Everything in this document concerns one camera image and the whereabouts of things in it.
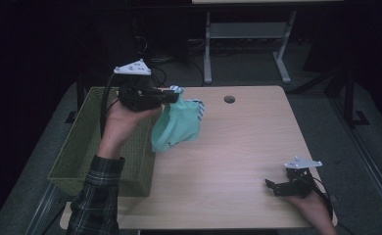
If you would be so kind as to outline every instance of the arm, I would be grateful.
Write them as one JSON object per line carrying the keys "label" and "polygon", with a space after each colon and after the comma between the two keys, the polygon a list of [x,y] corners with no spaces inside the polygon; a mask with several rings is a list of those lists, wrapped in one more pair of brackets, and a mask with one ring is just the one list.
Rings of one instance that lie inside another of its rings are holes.
{"label": "arm", "polygon": [[97,156],[72,202],[67,234],[119,234],[118,193],[124,159],[120,149],[138,123],[157,110],[134,113],[116,102],[108,112]]}
{"label": "arm", "polygon": [[301,215],[320,235],[337,234],[337,230],[332,224],[324,202],[315,192],[310,192],[310,194],[303,199],[297,196],[285,197],[285,199],[298,209]]}

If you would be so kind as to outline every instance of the table hole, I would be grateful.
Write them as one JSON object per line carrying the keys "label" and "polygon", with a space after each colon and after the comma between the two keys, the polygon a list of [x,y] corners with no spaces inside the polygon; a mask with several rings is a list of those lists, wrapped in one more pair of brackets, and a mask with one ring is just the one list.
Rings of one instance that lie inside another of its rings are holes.
{"label": "table hole", "polygon": [[227,104],[233,104],[236,101],[236,98],[234,98],[234,96],[225,96],[224,101]]}

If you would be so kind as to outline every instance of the mint green fabric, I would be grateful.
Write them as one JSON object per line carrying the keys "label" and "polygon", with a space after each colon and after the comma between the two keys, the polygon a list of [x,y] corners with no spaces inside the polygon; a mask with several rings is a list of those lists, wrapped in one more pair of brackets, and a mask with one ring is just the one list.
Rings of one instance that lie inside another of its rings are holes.
{"label": "mint green fabric", "polygon": [[202,101],[184,101],[180,93],[178,101],[167,104],[154,125],[152,151],[166,151],[180,142],[195,140],[200,133],[200,119],[203,113]]}

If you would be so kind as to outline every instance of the sleeve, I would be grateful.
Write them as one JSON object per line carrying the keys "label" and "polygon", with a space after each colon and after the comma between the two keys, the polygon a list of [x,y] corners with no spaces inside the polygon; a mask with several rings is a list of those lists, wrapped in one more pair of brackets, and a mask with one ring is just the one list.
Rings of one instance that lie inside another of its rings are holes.
{"label": "sleeve", "polygon": [[118,193],[124,159],[95,156],[82,191],[72,201],[67,234],[119,234]]}

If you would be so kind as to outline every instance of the basket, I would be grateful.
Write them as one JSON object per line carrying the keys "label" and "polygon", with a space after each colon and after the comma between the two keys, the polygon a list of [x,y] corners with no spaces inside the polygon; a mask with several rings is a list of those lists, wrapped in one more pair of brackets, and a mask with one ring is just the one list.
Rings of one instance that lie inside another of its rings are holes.
{"label": "basket", "polygon": [[[92,87],[75,119],[48,180],[67,194],[77,195],[84,183],[91,161],[100,143],[100,107],[104,87]],[[117,97],[111,89],[109,102]],[[152,152],[151,132],[156,116],[147,117],[123,146],[120,155],[125,157],[121,173],[119,196],[147,197],[151,191],[155,153]]]}

